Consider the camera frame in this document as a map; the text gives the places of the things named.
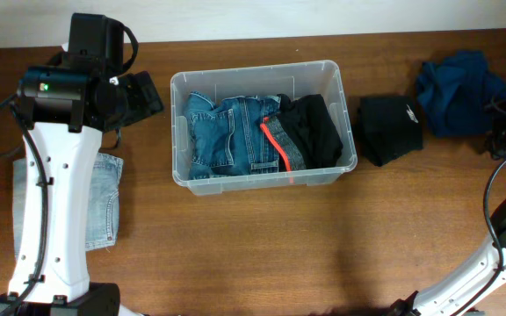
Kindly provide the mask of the dark blue jeans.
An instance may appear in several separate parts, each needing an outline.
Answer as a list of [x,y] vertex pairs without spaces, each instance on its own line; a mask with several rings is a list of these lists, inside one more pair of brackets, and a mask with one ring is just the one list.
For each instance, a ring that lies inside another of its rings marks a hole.
[[279,153],[261,130],[279,113],[280,97],[229,97],[219,103],[190,93],[185,116],[194,145],[191,180],[279,171]]

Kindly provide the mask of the black shorts red grey waistband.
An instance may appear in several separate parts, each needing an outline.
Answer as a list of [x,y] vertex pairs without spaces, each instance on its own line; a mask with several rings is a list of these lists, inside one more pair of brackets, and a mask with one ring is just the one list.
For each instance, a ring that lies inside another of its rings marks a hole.
[[264,118],[260,128],[284,172],[333,168],[342,155],[343,143],[320,94],[296,100],[281,95],[279,112]]

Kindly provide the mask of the navy blue shirt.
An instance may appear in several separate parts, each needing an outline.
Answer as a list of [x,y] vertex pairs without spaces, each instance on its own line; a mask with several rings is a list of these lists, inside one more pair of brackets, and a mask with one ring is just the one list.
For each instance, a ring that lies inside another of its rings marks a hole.
[[491,72],[481,51],[458,51],[425,61],[416,78],[416,100],[437,137],[484,134],[493,128],[493,101],[506,100],[506,83]]

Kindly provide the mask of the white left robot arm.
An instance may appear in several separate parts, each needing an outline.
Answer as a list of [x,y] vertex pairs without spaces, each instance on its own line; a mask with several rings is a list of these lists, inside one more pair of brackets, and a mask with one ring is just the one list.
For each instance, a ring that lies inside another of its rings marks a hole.
[[147,72],[131,74],[132,31],[76,13],[68,48],[29,68],[4,100],[22,133],[25,212],[18,260],[0,315],[126,315],[119,287],[90,280],[85,238],[90,181],[105,133],[163,110]]

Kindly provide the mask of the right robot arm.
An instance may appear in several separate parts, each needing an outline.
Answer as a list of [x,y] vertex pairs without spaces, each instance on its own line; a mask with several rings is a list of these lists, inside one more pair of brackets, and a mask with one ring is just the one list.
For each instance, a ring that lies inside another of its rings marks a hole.
[[437,284],[399,299],[388,315],[462,316],[477,315],[477,303],[506,284],[506,198],[489,210],[489,195],[506,159],[496,167],[483,194],[483,215],[488,235],[481,246],[451,274]]

